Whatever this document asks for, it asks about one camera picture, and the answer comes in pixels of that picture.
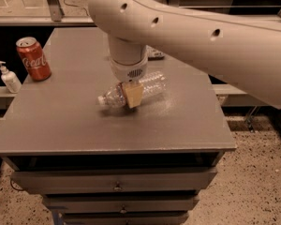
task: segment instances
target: coca-cola logo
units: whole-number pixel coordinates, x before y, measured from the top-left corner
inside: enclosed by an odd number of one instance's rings
[[[31,61],[29,61],[26,57],[24,57],[22,62],[27,68],[39,68],[41,66],[47,65],[44,53],[39,58]]]

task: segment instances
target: clear plastic bottle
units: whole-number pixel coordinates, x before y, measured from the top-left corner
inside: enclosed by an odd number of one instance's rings
[[[112,86],[103,96],[97,99],[101,106],[108,105],[112,108],[121,108],[126,105],[126,98],[120,83]]]
[[[146,99],[166,90],[166,77],[161,71],[156,71],[145,75],[140,79],[143,84],[142,99]]]
[[[143,84],[142,99],[150,98],[166,90],[166,78],[162,72],[152,72],[146,74],[140,83]],[[111,87],[103,96],[98,97],[101,106],[110,106],[112,108],[121,108],[126,105],[122,86],[120,83]]]

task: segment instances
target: coca-cola can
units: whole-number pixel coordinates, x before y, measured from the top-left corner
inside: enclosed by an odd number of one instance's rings
[[[50,77],[51,70],[45,54],[34,37],[23,37],[16,42],[17,52],[34,81],[42,81]]]

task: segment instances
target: bottle cap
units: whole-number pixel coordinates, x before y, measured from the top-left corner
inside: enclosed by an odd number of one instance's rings
[[[99,102],[99,104],[100,104],[101,106],[106,106],[106,105],[107,105],[106,99],[105,99],[103,96],[97,97],[97,100],[98,100],[98,102]]]

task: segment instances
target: cabinet drawer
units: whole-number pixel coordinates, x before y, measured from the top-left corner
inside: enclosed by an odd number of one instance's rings
[[[94,214],[64,215],[67,225],[179,225],[188,218],[187,212],[135,213],[126,215]]]
[[[44,205],[61,214],[187,211],[198,203],[191,192],[151,192],[73,195],[44,198]]]
[[[15,172],[12,180],[31,194],[200,190],[207,188],[216,168]]]

